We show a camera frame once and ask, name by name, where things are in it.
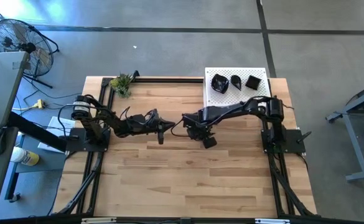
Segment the small plant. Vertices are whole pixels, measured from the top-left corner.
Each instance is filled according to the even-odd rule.
[[[119,74],[118,77],[112,79],[110,81],[111,87],[113,87],[114,91],[121,98],[129,98],[131,96],[131,92],[129,91],[129,84],[132,82],[132,75],[128,74]]]

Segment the wooden table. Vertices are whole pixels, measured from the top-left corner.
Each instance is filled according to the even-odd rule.
[[[87,77],[83,94],[98,98],[102,77]],[[271,78],[271,91],[291,105],[287,81]],[[146,114],[157,108],[161,117],[178,122],[182,113],[203,107],[202,84],[133,83],[129,99],[114,98],[113,111]],[[292,109],[284,109],[283,124],[296,127]],[[261,121],[255,116],[227,119],[214,127],[218,145],[204,149],[201,142],[165,133],[117,138],[112,135],[105,153],[95,216],[117,217],[276,217],[267,155],[261,144]],[[176,134],[186,134],[180,124]],[[59,211],[79,188],[86,153],[78,152],[64,167],[54,211]],[[289,181],[297,196],[316,212],[303,160],[286,154]],[[281,187],[283,208],[287,211]],[[85,207],[90,193],[87,193]]]

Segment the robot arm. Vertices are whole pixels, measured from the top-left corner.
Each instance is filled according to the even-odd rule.
[[[97,121],[103,121],[113,128],[115,135],[119,138],[125,138],[129,135],[157,133],[159,144],[164,142],[164,132],[175,125],[173,122],[160,118],[156,109],[149,111],[145,116],[137,114],[121,120],[116,116],[115,112],[103,106],[91,95],[77,96],[74,105],[81,106],[74,107],[71,117],[81,121],[86,130],[86,141],[89,143],[100,143],[103,141],[103,133],[106,131],[106,128],[103,129]],[[98,108],[95,117],[92,117],[89,108],[87,108],[90,105]]]
[[[282,100],[267,96],[250,98],[247,102],[240,102],[230,106],[208,106],[193,114],[183,114],[183,127],[187,128],[187,134],[191,139],[202,141],[204,147],[210,148],[217,144],[212,126],[228,118],[243,115],[255,115],[259,119],[273,124],[271,140],[278,143],[285,140],[285,127],[281,124],[284,119]]]

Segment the gray floor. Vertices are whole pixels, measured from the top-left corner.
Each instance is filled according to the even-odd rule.
[[[260,27],[254,0],[0,0],[5,17],[33,24],[105,27]],[[364,30],[364,0],[263,0],[271,29]],[[55,86],[53,96],[78,93],[87,75],[201,76],[205,67],[265,67],[261,34],[183,34],[127,32],[44,32],[61,52],[42,77]],[[364,221],[364,180],[346,183],[360,167],[345,126],[324,117],[364,88],[364,35],[270,35],[278,77],[288,80],[297,123],[312,131],[306,141],[309,175],[317,211],[324,217]],[[33,92],[22,82],[20,99]],[[37,93],[28,99],[53,100]],[[29,120],[47,124],[56,110],[30,111]],[[65,111],[64,118],[69,118]],[[37,142],[29,139],[28,147]],[[61,171],[22,174],[21,201],[0,199],[0,217],[46,215]]]

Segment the white pegboard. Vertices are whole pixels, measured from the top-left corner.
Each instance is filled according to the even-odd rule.
[[[225,94],[221,94],[212,89],[211,81],[215,74],[229,79],[229,87]],[[238,75],[241,78],[241,91],[230,83],[232,75]],[[250,75],[262,79],[258,90],[253,90],[245,86]],[[253,96],[271,96],[268,77],[264,68],[205,68],[203,85],[204,106],[227,106],[241,101],[247,101]]]

